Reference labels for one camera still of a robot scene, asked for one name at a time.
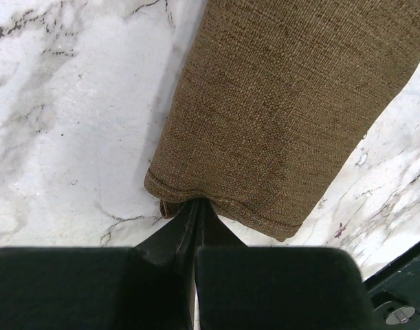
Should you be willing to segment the brown cloth napkin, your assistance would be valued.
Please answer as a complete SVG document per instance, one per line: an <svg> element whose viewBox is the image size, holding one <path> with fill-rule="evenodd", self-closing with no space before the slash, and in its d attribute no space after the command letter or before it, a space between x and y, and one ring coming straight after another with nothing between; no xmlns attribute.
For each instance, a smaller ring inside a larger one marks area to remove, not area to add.
<svg viewBox="0 0 420 330"><path fill-rule="evenodd" d="M144 187L292 237L420 62L420 1L208 1Z"/></svg>

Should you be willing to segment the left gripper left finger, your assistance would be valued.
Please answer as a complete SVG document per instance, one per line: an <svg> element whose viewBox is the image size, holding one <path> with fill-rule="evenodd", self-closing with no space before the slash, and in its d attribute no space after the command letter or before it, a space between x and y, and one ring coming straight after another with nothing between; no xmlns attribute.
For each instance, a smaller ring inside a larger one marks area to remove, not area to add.
<svg viewBox="0 0 420 330"><path fill-rule="evenodd" d="M191 329L198 207L135 247L0 248L0 329Z"/></svg>

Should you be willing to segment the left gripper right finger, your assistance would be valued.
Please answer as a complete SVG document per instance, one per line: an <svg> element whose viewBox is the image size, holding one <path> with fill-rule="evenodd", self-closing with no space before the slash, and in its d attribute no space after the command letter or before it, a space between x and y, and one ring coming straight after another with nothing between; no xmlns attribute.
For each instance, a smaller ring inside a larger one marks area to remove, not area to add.
<svg viewBox="0 0 420 330"><path fill-rule="evenodd" d="M249 247L199 200L195 278L202 329L375 329L354 260L330 247Z"/></svg>

